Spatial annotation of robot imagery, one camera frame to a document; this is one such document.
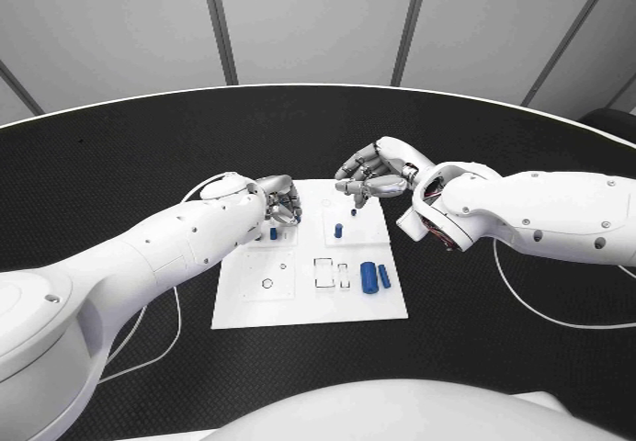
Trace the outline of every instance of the white cable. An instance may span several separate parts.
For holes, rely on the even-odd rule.
[[[625,270],[625,268],[623,266],[618,265],[618,268],[628,274],[630,277],[636,278],[633,273],[628,270]]]
[[[115,359],[116,354],[122,351],[122,347],[125,346],[125,344],[128,343],[129,338],[132,337],[132,334],[135,333],[135,330],[138,328],[138,324],[141,323],[141,319],[142,319],[142,314],[145,313],[145,309],[148,308],[148,306],[145,305],[141,308],[141,313],[138,314],[136,317],[136,321],[135,321],[135,325],[132,326],[132,329],[129,330],[128,335],[125,336],[125,338],[122,339],[122,343],[119,344],[119,347],[115,349],[115,351],[112,352],[112,354],[109,355],[106,361],[105,361],[105,365],[108,366],[108,363]]]
[[[545,314],[542,314],[537,310],[535,310],[530,305],[520,299],[519,295],[516,294],[513,287],[510,286],[510,283],[507,282],[507,278],[503,274],[503,270],[500,269],[500,263],[498,263],[498,256],[497,256],[497,239],[493,239],[493,251],[494,251],[494,262],[497,263],[497,270],[500,278],[503,279],[503,283],[506,284],[507,289],[513,293],[513,296],[519,300],[520,304],[539,316],[543,317],[549,322],[559,324],[560,326],[565,326],[568,328],[576,328],[576,329],[621,329],[621,328],[633,328],[636,327],[636,322],[633,323],[617,323],[617,324],[573,324],[568,322],[560,322],[556,319],[552,319]]]
[[[108,381],[109,379],[116,378],[119,375],[126,374],[128,372],[132,372],[134,370],[136,370],[139,368],[145,368],[145,366],[151,365],[155,361],[158,361],[165,356],[165,354],[170,352],[171,347],[174,346],[175,341],[178,340],[178,335],[181,333],[181,307],[178,305],[178,293],[175,291],[175,287],[171,288],[171,289],[174,290],[175,313],[177,313],[177,316],[178,316],[178,328],[175,329],[175,336],[174,336],[174,339],[171,340],[168,348],[165,349],[165,351],[162,352],[162,354],[157,358],[154,358],[152,360],[147,361],[145,363],[141,363],[139,365],[136,365],[136,366],[122,370],[116,374],[112,374],[109,377],[105,377],[103,379],[100,379],[98,381],[96,384],[102,384],[105,381]]]
[[[201,186],[204,186],[210,181],[213,181],[214,179],[217,179],[219,177],[222,177],[222,176],[224,176],[224,175],[226,175],[226,173],[219,173],[217,175],[213,175],[211,177],[209,177],[207,179],[204,179],[204,181],[203,181],[203,182],[201,182],[194,188],[191,188],[191,189],[188,190],[187,194],[183,196],[181,204],[183,204],[183,202],[186,202],[186,201],[188,200],[188,198],[191,197],[191,195],[196,193],[196,191],[199,190],[199,188],[200,188]],[[174,339],[171,340],[171,343],[170,343],[168,348],[165,349],[164,353],[162,353],[155,359],[152,359],[152,360],[147,361],[145,363],[141,363],[139,365],[136,365],[136,366],[134,366],[134,367],[131,367],[131,368],[122,370],[122,371],[118,372],[116,374],[112,374],[109,377],[105,377],[103,379],[99,379],[99,381],[98,381],[96,384],[100,384],[100,383],[103,383],[105,381],[108,381],[109,379],[116,378],[119,375],[126,374],[128,372],[132,372],[134,370],[136,370],[136,369],[139,369],[139,368],[144,368],[145,366],[151,365],[151,364],[152,364],[155,361],[158,361],[158,360],[165,356],[165,354],[170,352],[171,347],[174,346],[175,341],[178,340],[178,335],[180,335],[180,333],[181,333],[181,308],[180,308],[180,306],[178,306],[178,293],[177,293],[177,291],[175,291],[175,287],[173,287],[171,289],[174,290],[174,301],[175,301],[175,313],[177,313],[177,317],[178,317],[178,328],[177,328],[177,330],[175,330],[175,336],[174,336]],[[141,314],[138,315],[135,325],[132,326],[132,329],[131,329],[128,335],[126,335],[125,338],[122,339],[122,343],[119,344],[119,347],[115,349],[115,352],[109,355],[109,357],[108,357],[108,359],[106,359],[106,361],[105,361],[105,364],[108,364],[108,363],[112,361],[112,359],[115,358],[116,354],[121,352],[122,347],[124,347],[125,344],[128,343],[128,340],[129,340],[129,338],[132,337],[132,334],[135,333],[135,330],[136,330],[136,328],[138,328],[138,324],[141,323],[141,318],[142,318],[142,314],[144,314],[144,312],[145,312],[145,308],[147,308],[147,305],[145,305],[145,306],[142,307],[142,309],[141,309]]]

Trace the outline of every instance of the white board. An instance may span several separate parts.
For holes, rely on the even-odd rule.
[[[379,200],[370,199],[353,217],[351,197],[334,190],[333,180],[294,182],[301,223],[282,227],[273,220],[263,222],[261,240],[239,246],[222,260],[211,329],[408,318]],[[343,225],[338,239],[336,223]],[[275,240],[269,228],[276,229]],[[390,280],[385,288],[377,275],[374,294],[361,291],[366,261],[385,266]],[[341,288],[340,264],[350,282]],[[317,288],[315,277],[328,278],[328,273],[334,286]]]

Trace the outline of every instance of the black tabletop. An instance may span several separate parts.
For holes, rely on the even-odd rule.
[[[348,86],[217,88],[125,100],[0,129],[0,269],[43,266],[174,205],[209,176],[330,178],[383,135],[431,158],[501,175],[578,170],[636,178],[636,152],[598,133],[501,105]],[[636,437],[636,330],[546,322],[497,275],[491,241],[447,253],[395,225],[383,199],[408,320],[210,331],[219,266],[180,287],[183,332],[160,362],[98,386],[70,440],[220,427],[266,404],[363,379],[439,379],[543,390],[571,413]],[[510,283],[553,318],[636,322],[636,280],[612,266],[498,247]],[[175,331],[173,297],[149,305],[105,373],[147,361]]]

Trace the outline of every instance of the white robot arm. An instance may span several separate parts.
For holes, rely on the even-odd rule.
[[[354,195],[359,208],[370,196],[413,190],[398,226],[415,241],[431,232],[448,250],[465,251],[488,236],[523,254],[636,266],[633,179],[540,171],[501,177],[481,164],[434,165],[389,137],[353,155],[334,177],[350,178],[336,188]]]
[[[263,219],[298,221],[286,175],[258,181],[233,173],[214,177],[201,200],[160,211],[83,253],[0,273],[2,439],[57,439],[85,408],[116,332],[138,309],[256,238]]]

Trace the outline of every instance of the blue battery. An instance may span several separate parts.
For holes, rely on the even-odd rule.
[[[387,280],[386,267],[383,265],[377,265],[377,271],[380,272],[382,286],[385,288],[390,288],[390,281]]]
[[[360,264],[360,278],[361,278],[361,291],[366,294],[374,294],[377,292],[377,272],[374,271],[374,264],[364,262]]]

